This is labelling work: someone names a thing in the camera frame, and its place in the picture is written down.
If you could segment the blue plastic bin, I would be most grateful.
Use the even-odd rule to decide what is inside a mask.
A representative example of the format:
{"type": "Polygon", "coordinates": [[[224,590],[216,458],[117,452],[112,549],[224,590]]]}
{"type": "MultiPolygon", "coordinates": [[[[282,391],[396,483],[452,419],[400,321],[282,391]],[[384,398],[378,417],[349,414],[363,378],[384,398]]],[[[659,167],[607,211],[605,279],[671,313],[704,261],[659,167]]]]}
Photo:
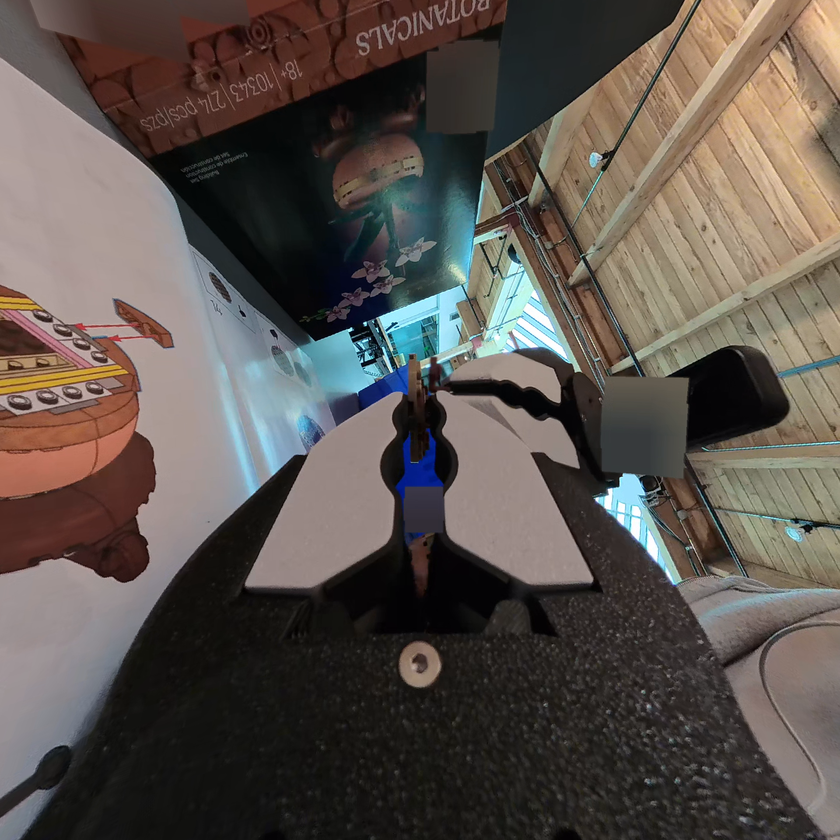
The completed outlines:
{"type": "MultiPolygon", "coordinates": [[[[386,396],[407,394],[407,366],[387,374],[359,392],[360,410],[365,410],[386,396]]],[[[404,475],[396,490],[407,511],[404,536],[407,544],[425,533],[441,532],[445,523],[444,487],[435,471],[436,444],[429,438],[429,449],[417,463],[411,461],[410,439],[403,444],[404,475]]]]}

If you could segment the tan round plate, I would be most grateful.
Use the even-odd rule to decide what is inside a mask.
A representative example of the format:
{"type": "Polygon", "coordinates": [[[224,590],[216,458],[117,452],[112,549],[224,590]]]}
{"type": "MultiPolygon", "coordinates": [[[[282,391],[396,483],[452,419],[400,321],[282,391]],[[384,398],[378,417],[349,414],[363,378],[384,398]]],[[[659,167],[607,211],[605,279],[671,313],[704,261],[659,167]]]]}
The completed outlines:
{"type": "Polygon", "coordinates": [[[407,363],[407,398],[409,457],[412,464],[420,463],[429,449],[428,411],[426,406],[428,391],[423,380],[423,362],[415,353],[408,355],[407,363]]]}

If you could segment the white instruction booklet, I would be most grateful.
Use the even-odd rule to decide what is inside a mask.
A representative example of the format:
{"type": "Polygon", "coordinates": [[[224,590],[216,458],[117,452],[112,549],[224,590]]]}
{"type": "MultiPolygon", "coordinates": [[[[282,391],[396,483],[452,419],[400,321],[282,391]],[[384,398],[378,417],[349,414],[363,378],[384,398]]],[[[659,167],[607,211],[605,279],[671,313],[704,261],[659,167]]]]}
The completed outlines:
{"type": "Polygon", "coordinates": [[[2,62],[2,818],[48,792],[165,587],[334,428],[311,359],[151,170],[2,62]]]}

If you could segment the black flower print box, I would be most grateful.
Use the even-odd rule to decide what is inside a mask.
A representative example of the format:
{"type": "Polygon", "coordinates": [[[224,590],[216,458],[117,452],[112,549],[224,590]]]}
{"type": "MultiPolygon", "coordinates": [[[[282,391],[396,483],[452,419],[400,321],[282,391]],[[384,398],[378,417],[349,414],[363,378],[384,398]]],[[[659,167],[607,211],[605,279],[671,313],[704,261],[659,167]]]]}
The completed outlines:
{"type": "Polygon", "coordinates": [[[469,278],[487,135],[427,54],[506,2],[32,3],[100,109],[315,340],[469,278]]]}

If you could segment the black panel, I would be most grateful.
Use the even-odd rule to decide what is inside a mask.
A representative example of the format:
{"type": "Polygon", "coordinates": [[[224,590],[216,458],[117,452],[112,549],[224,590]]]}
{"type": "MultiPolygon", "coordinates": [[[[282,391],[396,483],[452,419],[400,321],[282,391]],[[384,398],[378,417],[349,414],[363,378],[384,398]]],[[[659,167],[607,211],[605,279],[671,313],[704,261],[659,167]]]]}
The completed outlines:
{"type": "Polygon", "coordinates": [[[551,119],[670,26],[682,1],[510,1],[486,158],[551,119]]]}

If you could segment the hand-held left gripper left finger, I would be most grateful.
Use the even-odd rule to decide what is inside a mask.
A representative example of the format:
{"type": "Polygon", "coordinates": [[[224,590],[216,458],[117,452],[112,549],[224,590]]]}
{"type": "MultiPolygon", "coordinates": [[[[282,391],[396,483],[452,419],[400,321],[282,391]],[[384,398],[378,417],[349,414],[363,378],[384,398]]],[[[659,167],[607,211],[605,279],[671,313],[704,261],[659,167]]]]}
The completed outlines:
{"type": "Polygon", "coordinates": [[[393,392],[337,426],[305,458],[246,579],[249,592],[313,594],[401,545],[407,399],[393,392]]]}

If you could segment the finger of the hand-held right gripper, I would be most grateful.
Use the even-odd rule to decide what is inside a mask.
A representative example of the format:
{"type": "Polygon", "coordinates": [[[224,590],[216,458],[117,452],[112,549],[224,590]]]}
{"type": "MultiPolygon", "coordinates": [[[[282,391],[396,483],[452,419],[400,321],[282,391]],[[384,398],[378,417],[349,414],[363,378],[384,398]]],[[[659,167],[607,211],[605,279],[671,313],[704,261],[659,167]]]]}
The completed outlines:
{"type": "Polygon", "coordinates": [[[509,406],[494,395],[458,395],[457,398],[513,432],[532,453],[541,453],[573,469],[581,467],[578,451],[561,421],[552,417],[538,419],[524,408],[509,406]]]}
{"type": "Polygon", "coordinates": [[[466,362],[447,378],[447,390],[462,395],[536,396],[560,403],[570,364],[548,349],[496,353],[466,362]]]}

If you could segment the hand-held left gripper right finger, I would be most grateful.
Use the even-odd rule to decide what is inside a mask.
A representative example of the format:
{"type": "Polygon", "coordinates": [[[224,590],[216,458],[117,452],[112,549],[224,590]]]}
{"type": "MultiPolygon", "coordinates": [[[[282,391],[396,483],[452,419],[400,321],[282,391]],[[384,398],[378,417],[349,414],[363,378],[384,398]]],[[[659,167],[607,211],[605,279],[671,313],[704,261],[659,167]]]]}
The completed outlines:
{"type": "Polygon", "coordinates": [[[457,395],[436,401],[444,527],[431,551],[429,594],[493,605],[593,592],[593,572],[534,458],[542,454],[457,395]]]}

